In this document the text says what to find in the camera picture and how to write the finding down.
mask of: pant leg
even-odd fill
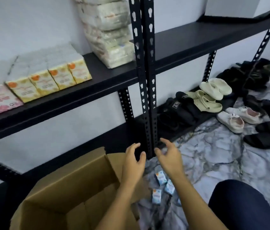
[[[259,191],[244,182],[219,182],[209,207],[229,230],[270,230],[270,205]]]

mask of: open cardboard box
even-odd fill
[[[10,230],[93,230],[115,198],[125,153],[95,149],[39,180],[11,219]],[[141,180],[131,203],[149,197]],[[139,229],[131,209],[126,229]]]

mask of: orange logo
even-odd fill
[[[75,63],[68,64],[69,69],[75,69],[76,65]]]
[[[34,76],[32,76],[32,80],[33,80],[33,81],[38,81],[39,78],[40,78],[39,75],[34,75]]]
[[[15,88],[17,86],[17,83],[16,82],[9,82],[8,86],[11,88]]]
[[[52,76],[56,76],[58,74],[57,70],[50,70],[49,72],[51,73]]]

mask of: wall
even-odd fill
[[[154,0],[155,31],[195,21],[206,0]],[[251,60],[264,33],[218,50],[211,76]],[[71,41],[90,52],[72,0],[0,0],[0,59]],[[267,46],[263,56],[270,56]],[[207,55],[157,75],[157,104],[202,80]],[[129,87],[135,116],[142,113],[139,85]],[[0,139],[0,162],[23,173],[124,123],[117,93]]]

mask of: marble floor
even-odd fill
[[[259,100],[270,100],[270,82],[264,93],[250,94]],[[234,107],[239,106],[243,106],[241,99]],[[269,117],[265,116],[264,121],[270,121]],[[253,133],[256,133],[255,127],[245,124],[243,134],[236,135],[213,118],[175,141],[185,173],[206,202],[218,182],[237,179],[260,191],[270,204],[270,150],[253,148],[243,142],[244,135]],[[160,170],[157,158],[147,161],[145,178],[151,188],[159,189],[154,174]],[[161,205],[153,205],[151,200],[139,201],[141,230],[187,229],[187,220],[177,199],[176,193],[170,196],[163,192]]]

